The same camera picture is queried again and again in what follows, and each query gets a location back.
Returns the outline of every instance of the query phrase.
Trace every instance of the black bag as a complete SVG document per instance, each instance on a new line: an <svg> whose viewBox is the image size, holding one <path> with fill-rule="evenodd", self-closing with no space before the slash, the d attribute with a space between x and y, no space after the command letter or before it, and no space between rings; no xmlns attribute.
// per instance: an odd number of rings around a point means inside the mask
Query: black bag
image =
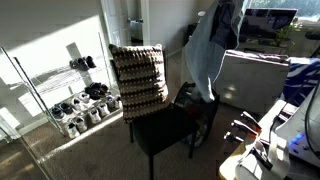
<svg viewBox="0 0 320 180"><path fill-rule="evenodd" d="M212 103L196 103L191 100L190 95L195 84L185 82L180 88L178 95L174 100L174 106L185 109L189 116L194 119L198 125L199 130L196 136L195 147L199 147L209 136L213 119L217 113L220 103L220 96L212 90L215 101ZM182 140L183 143L191 144L191 135Z"/></svg>

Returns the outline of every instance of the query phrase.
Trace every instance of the cable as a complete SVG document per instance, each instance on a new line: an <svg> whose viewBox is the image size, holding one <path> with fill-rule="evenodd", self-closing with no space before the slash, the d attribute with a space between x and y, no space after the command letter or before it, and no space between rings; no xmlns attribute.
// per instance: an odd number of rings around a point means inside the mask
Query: cable
<svg viewBox="0 0 320 180"><path fill-rule="evenodd" d="M317 91L318 91L318 87L319 87L319 84L320 84L320 79L318 80L318 83L314 89L314 92L312 94L312 97L310 99L310 102L309 102L309 105L307 107L307 111L306 111L306 116L305 116L305 119L304 119L304 129L305 129L305 135L306 135L306 139L307 139L307 142L308 142L308 145L309 145L309 148L310 150L312 151L312 153L320 160L320 157L317 155L317 153L314 151L314 149L312 148L312 145L310 143L310 139L309 139L309 135L308 135L308 123L307 121L310 120L309 118L309 114L310 114L310 110L312 108L312 105L313 105L313 101L314 101L314 98L317 94Z"/></svg>

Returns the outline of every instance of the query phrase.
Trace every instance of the monitor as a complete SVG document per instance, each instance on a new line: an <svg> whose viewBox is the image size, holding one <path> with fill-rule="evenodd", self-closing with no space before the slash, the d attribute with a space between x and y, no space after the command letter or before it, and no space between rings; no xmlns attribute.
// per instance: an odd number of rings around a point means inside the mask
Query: monitor
<svg viewBox="0 0 320 180"><path fill-rule="evenodd" d="M297 11L297 9L247 9L240 28L240 37L274 39L276 31L290 25Z"/></svg>

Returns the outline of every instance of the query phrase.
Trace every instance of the sneaker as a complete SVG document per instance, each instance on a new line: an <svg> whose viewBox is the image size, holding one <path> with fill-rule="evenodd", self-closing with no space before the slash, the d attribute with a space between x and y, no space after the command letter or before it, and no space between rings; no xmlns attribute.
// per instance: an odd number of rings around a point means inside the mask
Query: sneaker
<svg viewBox="0 0 320 180"><path fill-rule="evenodd" d="M90 99L99 100L100 99L100 91L91 87L84 88L84 92L90 95Z"/></svg>
<svg viewBox="0 0 320 180"><path fill-rule="evenodd" d="M106 99L107 99L106 103L107 103L108 107L115 108L115 100L114 100L113 96L109 95L109 96L107 96Z"/></svg>
<svg viewBox="0 0 320 180"><path fill-rule="evenodd" d="M89 101L90 101L90 95L87 94L87 93L82 92L82 93L79 93L78 99L79 99L80 101L82 101L83 103L86 103L86 104L87 104L87 103L89 103Z"/></svg>
<svg viewBox="0 0 320 180"><path fill-rule="evenodd" d="M75 123L77 125L77 128L78 128L79 132L84 132L84 131L86 131L88 129L86 121L81 116L78 116L76 118L76 122Z"/></svg>
<svg viewBox="0 0 320 180"><path fill-rule="evenodd" d="M100 116L104 117L110 114L110 111L108 109L108 106L106 105L106 103L101 102L97 109L99 110Z"/></svg>
<svg viewBox="0 0 320 180"><path fill-rule="evenodd" d="M94 82L89 87L92 89L99 90L100 91L99 94L101 97L106 97L108 95L111 95L111 92L110 92L108 86L105 84L102 84L100 82Z"/></svg>
<svg viewBox="0 0 320 180"><path fill-rule="evenodd" d="M120 97L119 95L118 95L117 98L116 98L115 107L116 107L117 109L122 108L121 97Z"/></svg>
<svg viewBox="0 0 320 180"><path fill-rule="evenodd" d="M70 61L69 64L72 69L77 69L79 71L88 71L89 70L89 66L87 64L87 61L84 58L72 60L72 61Z"/></svg>
<svg viewBox="0 0 320 180"><path fill-rule="evenodd" d="M97 66L94 64L93 58L92 58L91 56L84 57L83 59L86 60L89 68L95 68L95 67L97 67Z"/></svg>
<svg viewBox="0 0 320 180"><path fill-rule="evenodd" d="M93 108L89 111L89 117L92 124L97 124L101 121L101 117L99 116L99 112L96 108Z"/></svg>
<svg viewBox="0 0 320 180"><path fill-rule="evenodd" d="M73 113L73 109L67 103L56 104L56 107L60 108L64 113L66 113L68 115Z"/></svg>
<svg viewBox="0 0 320 180"><path fill-rule="evenodd" d="M66 115L59 107L56 106L51 109L51 113L55 119L59 120L63 119Z"/></svg>
<svg viewBox="0 0 320 180"><path fill-rule="evenodd" d="M70 137L71 139L80 136L80 133L79 133L79 131L77 130L77 127L76 127L76 125L75 125L74 123L69 123L69 124L66 126L66 130L67 130L67 132L68 132L68 134L69 134L69 137Z"/></svg>
<svg viewBox="0 0 320 180"><path fill-rule="evenodd" d="M72 108L77 111L82 111L84 109L80 99L78 99L78 98L72 98L70 101L70 104L71 104Z"/></svg>

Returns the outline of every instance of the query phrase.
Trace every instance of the checkered pillow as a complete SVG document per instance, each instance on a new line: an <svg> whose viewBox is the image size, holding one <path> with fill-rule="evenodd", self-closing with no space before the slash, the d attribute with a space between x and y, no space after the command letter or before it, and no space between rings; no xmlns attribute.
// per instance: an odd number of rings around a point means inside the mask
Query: checkered pillow
<svg viewBox="0 0 320 180"><path fill-rule="evenodd" d="M162 46L109 45L123 103L123 117L130 122L169 105Z"/></svg>

